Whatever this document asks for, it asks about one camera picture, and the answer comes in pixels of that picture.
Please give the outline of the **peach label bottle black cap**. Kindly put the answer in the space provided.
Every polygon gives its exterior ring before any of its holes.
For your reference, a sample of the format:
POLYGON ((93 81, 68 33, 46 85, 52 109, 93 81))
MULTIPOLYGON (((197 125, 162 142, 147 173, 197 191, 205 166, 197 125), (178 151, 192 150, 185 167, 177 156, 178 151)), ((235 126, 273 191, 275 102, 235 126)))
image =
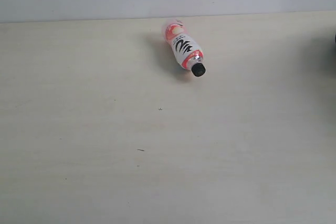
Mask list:
POLYGON ((201 77, 206 69, 204 54, 199 44, 187 33, 184 24, 177 19, 168 21, 163 28, 163 36, 171 46, 177 63, 194 76, 201 77))

